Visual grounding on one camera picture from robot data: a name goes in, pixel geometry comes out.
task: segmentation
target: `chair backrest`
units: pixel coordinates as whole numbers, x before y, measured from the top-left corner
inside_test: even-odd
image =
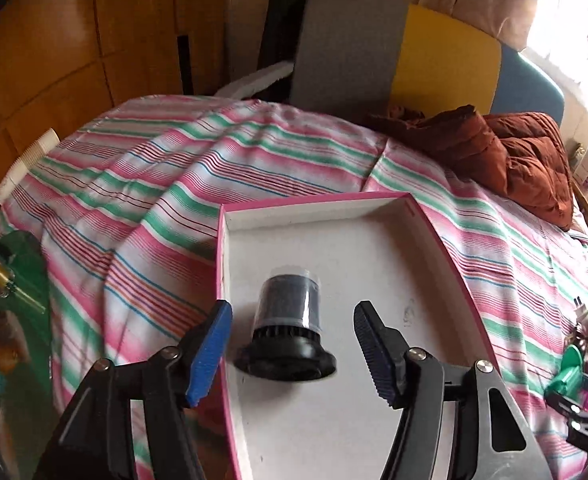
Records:
[[[558,124],[564,110],[558,86],[514,49],[403,0],[308,0],[290,103],[348,120],[389,104],[545,112]]]

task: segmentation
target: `gray armrest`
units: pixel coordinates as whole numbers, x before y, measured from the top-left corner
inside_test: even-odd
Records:
[[[279,79],[289,76],[294,71],[293,61],[279,61],[266,68],[246,75],[223,86],[215,97],[229,97],[231,99],[245,99],[276,83]]]

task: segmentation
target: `bed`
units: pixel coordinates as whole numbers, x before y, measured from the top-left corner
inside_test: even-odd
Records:
[[[4,203],[0,232],[33,232],[47,259],[57,407],[98,357],[146,359],[204,318],[221,204],[380,190],[408,191],[424,208],[554,476],[576,477],[585,456],[565,443],[565,422],[542,393],[573,327],[573,298],[588,305],[588,235],[381,134],[259,100],[130,100],[63,140]],[[216,384],[192,416],[212,462],[226,449],[219,400]],[[134,414],[139,474],[150,478]]]

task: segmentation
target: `silver bolt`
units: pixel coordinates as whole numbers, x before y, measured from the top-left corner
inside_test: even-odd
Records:
[[[96,370],[97,372],[104,372],[107,369],[109,369],[110,367],[110,360],[106,359],[105,357],[101,357],[100,359],[98,359],[97,362],[94,363],[94,365],[92,366],[92,368],[94,370]]]
[[[481,359],[480,361],[476,362],[476,368],[482,371],[484,374],[490,373],[494,370],[492,363],[490,361],[486,361],[485,359]]]
[[[407,351],[407,355],[409,355],[410,359],[413,361],[423,361],[427,357],[425,350],[418,348],[418,346],[410,348]]]
[[[176,346],[166,346],[161,350],[161,355],[163,356],[163,359],[167,359],[168,361],[176,359],[179,353],[179,349]]]

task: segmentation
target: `bright window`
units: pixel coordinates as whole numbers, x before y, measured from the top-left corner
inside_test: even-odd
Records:
[[[586,0],[538,0],[528,47],[577,83],[588,109]]]

